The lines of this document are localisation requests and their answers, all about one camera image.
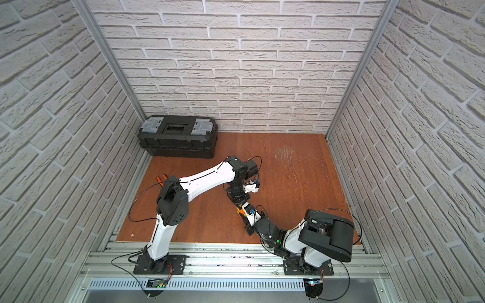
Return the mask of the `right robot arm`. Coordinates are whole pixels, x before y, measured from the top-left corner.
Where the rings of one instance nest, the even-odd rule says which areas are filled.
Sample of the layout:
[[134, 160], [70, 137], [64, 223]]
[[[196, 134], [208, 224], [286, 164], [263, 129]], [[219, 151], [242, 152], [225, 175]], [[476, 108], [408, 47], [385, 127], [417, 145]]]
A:
[[256, 234], [263, 248], [283, 259], [286, 275], [323, 275], [331, 259], [351, 262], [355, 225], [326, 209], [307, 210], [302, 221], [288, 231], [251, 205], [238, 213], [248, 235]]

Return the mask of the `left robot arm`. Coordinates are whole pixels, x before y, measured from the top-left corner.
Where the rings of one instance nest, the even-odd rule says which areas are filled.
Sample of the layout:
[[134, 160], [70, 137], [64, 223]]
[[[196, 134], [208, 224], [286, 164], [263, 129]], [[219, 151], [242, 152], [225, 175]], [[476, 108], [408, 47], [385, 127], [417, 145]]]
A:
[[254, 227], [262, 216], [248, 201], [250, 194], [259, 190], [260, 183], [249, 179], [258, 172], [259, 168], [254, 160], [244, 162], [231, 156], [201, 173], [180, 179], [168, 177], [157, 200], [154, 231], [137, 261], [137, 270], [148, 274], [162, 273], [168, 268], [169, 244], [176, 227], [188, 216], [189, 203], [219, 185], [229, 185], [227, 195], [231, 203], [237, 207], [246, 228]]

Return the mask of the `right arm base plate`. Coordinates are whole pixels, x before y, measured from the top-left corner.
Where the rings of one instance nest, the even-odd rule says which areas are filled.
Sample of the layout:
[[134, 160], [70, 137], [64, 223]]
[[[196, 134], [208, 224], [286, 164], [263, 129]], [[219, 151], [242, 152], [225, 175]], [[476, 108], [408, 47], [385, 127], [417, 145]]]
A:
[[283, 268], [285, 275], [310, 275], [310, 276], [333, 276], [333, 265], [331, 260], [322, 263], [320, 267], [315, 267], [305, 263], [300, 256], [283, 259]]

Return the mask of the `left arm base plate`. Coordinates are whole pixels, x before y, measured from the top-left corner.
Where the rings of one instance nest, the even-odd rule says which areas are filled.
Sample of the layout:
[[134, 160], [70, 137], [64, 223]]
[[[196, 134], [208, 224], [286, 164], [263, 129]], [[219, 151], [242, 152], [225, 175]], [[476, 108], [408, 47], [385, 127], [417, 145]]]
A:
[[167, 255], [154, 261], [148, 254], [138, 256], [133, 273], [135, 275], [182, 275], [187, 255]]

